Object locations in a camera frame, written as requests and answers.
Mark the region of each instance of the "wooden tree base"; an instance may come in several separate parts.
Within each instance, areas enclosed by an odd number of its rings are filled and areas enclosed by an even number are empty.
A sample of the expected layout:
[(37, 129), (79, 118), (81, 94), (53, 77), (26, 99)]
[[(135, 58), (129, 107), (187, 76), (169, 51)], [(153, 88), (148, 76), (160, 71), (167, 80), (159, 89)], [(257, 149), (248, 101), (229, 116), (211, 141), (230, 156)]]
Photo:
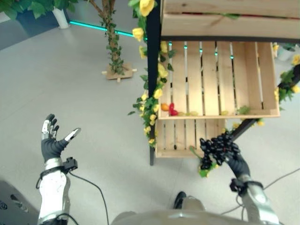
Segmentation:
[(124, 75), (114, 74), (111, 71), (111, 66), (107, 66), (107, 71), (102, 71), (102, 74), (106, 75), (107, 80), (115, 80), (120, 83), (121, 79), (132, 77), (133, 73), (137, 71), (137, 69), (132, 69), (130, 63), (124, 63)]

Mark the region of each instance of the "robotic arm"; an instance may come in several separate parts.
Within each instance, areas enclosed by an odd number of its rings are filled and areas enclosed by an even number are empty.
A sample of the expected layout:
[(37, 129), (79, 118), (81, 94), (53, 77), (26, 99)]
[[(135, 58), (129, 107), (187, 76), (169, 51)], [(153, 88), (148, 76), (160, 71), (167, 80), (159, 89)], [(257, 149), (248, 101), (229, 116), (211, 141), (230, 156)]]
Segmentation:
[(45, 171), (41, 173), (39, 191), (42, 196), (38, 225), (66, 225), (68, 223), (70, 201), (68, 190), (70, 180), (66, 173), (77, 168), (76, 160), (68, 158), (62, 162), (61, 152), (69, 142), (81, 131), (76, 128), (64, 139), (57, 141), (59, 126), (54, 127), (57, 120), (50, 114), (42, 128), (42, 154), (45, 160)]

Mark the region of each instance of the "wooden shelf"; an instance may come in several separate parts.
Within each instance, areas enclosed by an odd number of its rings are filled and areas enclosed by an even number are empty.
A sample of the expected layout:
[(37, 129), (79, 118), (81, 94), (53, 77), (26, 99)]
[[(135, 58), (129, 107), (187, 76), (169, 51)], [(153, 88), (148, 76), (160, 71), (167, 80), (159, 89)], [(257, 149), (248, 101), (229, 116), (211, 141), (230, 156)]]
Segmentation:
[(156, 157), (195, 158), (189, 146), (194, 146), (196, 153), (203, 156), (200, 138), (216, 137), (224, 127), (225, 120), (157, 120)]
[(161, 35), (299, 40), (299, 24), (298, 0), (164, 0)]
[[(177, 50), (172, 58), (174, 72), (169, 75), (159, 101), (173, 102), (175, 110), (197, 112), (198, 115), (174, 117), (159, 110), (159, 119), (280, 115), (274, 96), (276, 84), (271, 43), (176, 41), (172, 42), (172, 49)], [(243, 106), (250, 108), (249, 114), (238, 115), (237, 110)], [(228, 114), (221, 115), (223, 111), (228, 111)]]

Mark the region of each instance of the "white planter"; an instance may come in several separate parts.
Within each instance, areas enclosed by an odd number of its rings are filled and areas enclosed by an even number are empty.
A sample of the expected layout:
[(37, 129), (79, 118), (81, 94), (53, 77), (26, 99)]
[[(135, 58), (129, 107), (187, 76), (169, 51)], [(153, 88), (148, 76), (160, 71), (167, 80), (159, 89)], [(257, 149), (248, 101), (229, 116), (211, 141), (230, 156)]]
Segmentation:
[(52, 12), (61, 29), (66, 29), (69, 27), (69, 24), (65, 17), (64, 10), (59, 10), (58, 8), (55, 8)]
[(283, 47), (279, 47), (278, 49), (278, 57), (277, 59), (279, 59), (280, 61), (287, 61), (289, 58), (291, 58), (291, 56), (295, 53), (288, 51), (286, 49), (284, 49)]

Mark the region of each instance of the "black shoe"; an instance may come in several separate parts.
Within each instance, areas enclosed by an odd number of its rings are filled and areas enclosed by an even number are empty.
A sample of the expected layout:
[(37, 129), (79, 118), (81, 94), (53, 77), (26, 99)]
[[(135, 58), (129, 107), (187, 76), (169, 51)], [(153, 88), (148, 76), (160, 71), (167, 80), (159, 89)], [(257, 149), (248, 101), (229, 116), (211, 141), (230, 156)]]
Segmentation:
[(181, 209), (182, 208), (182, 202), (183, 202), (183, 199), (186, 197), (186, 193), (183, 192), (183, 191), (180, 191), (175, 199), (175, 202), (174, 202), (174, 206), (173, 206), (173, 209)]

